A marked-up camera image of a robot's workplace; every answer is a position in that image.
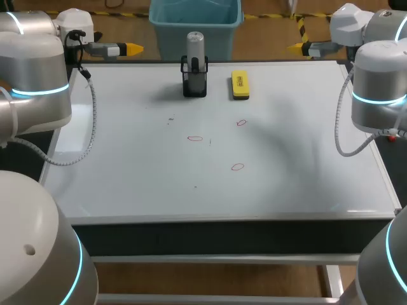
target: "metal table frame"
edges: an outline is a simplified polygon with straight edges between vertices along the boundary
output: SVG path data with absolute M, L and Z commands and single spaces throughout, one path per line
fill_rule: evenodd
M 328 297 L 242 297 L 222 295 L 99 294 L 97 304 L 351 304 L 357 299 L 354 282 L 344 293 L 338 264 L 356 265 L 358 255 L 152 255 L 92 257 L 94 262 L 308 264 L 323 265 Z

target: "marker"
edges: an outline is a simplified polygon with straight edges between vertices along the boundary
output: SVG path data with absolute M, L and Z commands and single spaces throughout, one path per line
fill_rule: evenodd
M 186 56 L 188 72 L 205 71 L 205 41 L 201 32 L 190 32 L 186 36 Z
M 186 59 L 188 63 L 188 87 L 191 93 L 200 93 L 205 89 L 205 41 L 201 32 L 190 32 L 186 36 Z

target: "cable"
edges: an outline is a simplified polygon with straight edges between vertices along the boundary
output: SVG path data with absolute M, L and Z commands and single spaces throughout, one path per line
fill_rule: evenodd
M 49 157 L 47 154 L 45 154 L 37 145 L 21 139 L 21 138 L 14 138 L 12 137 L 11 139 L 9 139 L 8 142 L 14 142 L 14 143 L 18 143 L 18 144 L 22 144 L 25 145 L 29 148 L 31 148 L 40 158 L 42 158 L 44 161 L 48 162 L 49 164 L 52 165 L 57 165 L 57 166 L 68 166 L 68 165 L 72 165 L 75 164 L 81 160 L 83 160 L 90 152 L 90 150 L 93 147 L 93 143 L 95 142 L 95 134 L 96 134 L 96 122 L 97 122 L 97 109 L 96 109 L 96 104 L 97 104 L 97 100 L 96 100 L 96 93 L 95 93 L 95 88 L 93 87 L 93 83 L 92 80 L 90 79 L 91 75 L 89 73 L 88 70 L 86 70 L 85 68 L 82 67 L 82 58 L 83 58 L 83 49 L 84 46 L 82 44 L 81 41 L 81 37 L 85 36 L 86 33 L 82 30 L 72 30 L 69 33 L 67 33 L 67 35 L 65 36 L 64 39 L 64 47 L 66 48 L 67 45 L 67 38 L 69 37 L 71 40 L 73 41 L 79 41 L 79 45 L 80 45 L 80 51 L 81 51 L 81 55 L 79 57 L 79 60 L 76 60 L 75 57 L 75 62 L 76 65 L 78 67 L 79 72 L 82 74 L 82 76 L 88 81 L 89 84 L 89 88 L 90 88 L 90 92 L 92 94 L 92 111 L 93 111 L 93 116 L 92 116 L 92 134 L 90 135 L 90 140 L 89 140 L 89 144 L 87 149 L 75 160 L 73 161 L 69 161 L 69 162 L 59 162 L 59 161 L 55 161 L 54 159 L 52 159 L 51 157 Z
M 18 144 L 22 144 L 25 145 L 29 148 L 31 148 L 38 156 L 41 157 L 41 159 L 43 159 L 44 161 L 48 162 L 49 164 L 52 165 L 57 165 L 57 166 L 68 166 L 68 165 L 72 165 L 75 164 L 81 160 L 83 160 L 90 152 L 90 150 L 92 149 L 93 143 L 95 142 L 95 134 L 96 134 L 96 122 L 97 122 L 97 111 L 96 111 L 96 93 L 95 93 L 95 88 L 93 87 L 93 83 L 91 79 L 87 79 L 88 84 L 89 84 L 89 88 L 90 91 L 92 93 L 92 107 L 93 107 L 93 123 L 92 123 L 92 134 L 90 136 L 90 140 L 89 140 L 89 144 L 88 144 L 88 148 L 82 153 L 81 156 L 79 156 L 77 159 L 73 160 L 73 161 L 69 161 L 69 162 L 59 162 L 59 161 L 55 161 L 54 159 L 52 159 L 51 157 L 47 156 L 37 145 L 21 139 L 21 138 L 14 138 L 14 139 L 10 139 L 8 142 L 14 142 L 14 143 L 18 143 Z
M 107 5 L 107 0 L 104 0 L 104 6 L 105 6 L 106 8 L 119 8 L 119 7 L 122 6 L 123 4 L 125 4 L 125 0 L 121 0 L 121 3 L 118 4 L 118 5 L 116 5 L 116 6 L 109 6 L 109 5 Z
M 399 135 L 400 137 L 403 137 L 407 139 L 407 132 L 403 130 L 398 130 L 396 128 L 391 128 L 391 129 L 383 129 L 383 130 L 378 130 L 375 133 L 372 133 L 370 137 L 368 137 L 362 145 L 360 145 L 357 149 L 355 149 L 352 152 L 343 152 L 342 148 L 339 143 L 339 118 L 340 118 L 340 113 L 341 113 L 341 107 L 342 107 L 342 100 L 343 100 L 343 94 L 345 93 L 345 90 L 349 84 L 350 79 L 354 75 L 354 69 L 355 67 L 350 70 L 348 77 L 346 78 L 345 82 L 343 83 L 341 92 L 339 94 L 339 99 L 338 99 L 338 105 L 336 106 L 336 119 L 335 119 L 335 145 L 336 149 L 338 152 L 344 156 L 344 157 L 352 157 L 355 156 L 356 154 L 359 154 L 363 149 L 366 148 L 366 146 L 369 145 L 369 143 L 376 138 L 380 137 L 381 135 Z

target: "white table surface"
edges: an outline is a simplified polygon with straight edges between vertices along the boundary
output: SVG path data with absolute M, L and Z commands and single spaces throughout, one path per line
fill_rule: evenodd
M 334 61 L 210 64 L 207 96 L 192 99 L 178 65 L 86 67 L 98 100 L 94 147 L 73 166 L 46 165 L 41 177 L 72 224 L 391 219 L 400 207 L 375 144 L 352 158 L 336 151 L 346 70 Z M 231 99 L 236 69 L 249 75 L 249 100 Z M 72 120 L 50 148 L 57 160 L 77 157 L 92 129 L 87 83 L 78 73 L 70 83 Z M 350 92 L 346 151 L 366 139 L 351 122 Z M 237 163 L 244 168 L 231 170 Z

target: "white cable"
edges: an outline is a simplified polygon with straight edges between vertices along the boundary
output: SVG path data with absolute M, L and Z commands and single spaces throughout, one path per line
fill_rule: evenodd
M 14 139 L 10 139 L 9 142 L 19 143 L 19 144 L 25 145 L 27 147 L 30 147 L 44 161 L 46 161 L 46 162 L 48 162 L 49 164 L 52 164 L 52 165 L 68 166 L 68 165 L 75 164 L 75 163 L 81 161 L 82 159 L 84 159 L 89 154 L 90 150 L 92 149 L 93 142 L 95 141 L 96 120 L 97 120 L 95 88 L 93 87 L 93 83 L 92 83 L 91 79 L 87 79 L 87 81 L 88 81 L 88 84 L 89 84 L 90 91 L 92 93 L 93 124 L 92 124 L 92 134 L 90 136 L 88 148 L 81 154 L 81 156 L 79 156 L 77 159 L 75 159 L 73 161 L 59 162 L 59 161 L 55 161 L 54 159 L 47 156 L 37 145 L 35 145 L 35 144 L 33 144 L 33 143 L 31 143 L 31 142 L 29 142 L 27 140 L 20 139 L 20 138 L 14 138 Z
M 404 137 L 405 139 L 407 139 L 407 132 L 405 132 L 403 130 L 397 130 L 397 128 L 383 129 L 383 130 L 378 130 L 375 133 L 372 133 L 370 135 L 370 137 L 368 137 L 366 139 L 366 141 L 364 141 L 362 143 L 362 145 L 360 145 L 354 151 L 352 151 L 352 152 L 343 152 L 342 151 L 342 148 L 339 143 L 339 118 L 340 118 L 340 113 L 341 113 L 343 94 L 345 93 L 345 90 L 349 84 L 350 79 L 354 75 L 354 69 L 355 69 L 355 67 L 353 67 L 352 70 L 350 70 L 348 77 L 346 78 L 345 82 L 343 83 L 341 93 L 339 94 L 338 105 L 336 106 L 335 145 L 336 145 L 336 149 L 338 150 L 338 152 L 344 157 L 352 157 L 352 156 L 355 156 L 356 154 L 359 154 L 366 146 L 369 145 L 369 143 L 371 141 L 375 140 L 376 138 L 378 138 L 381 135 L 399 135 L 400 137 Z

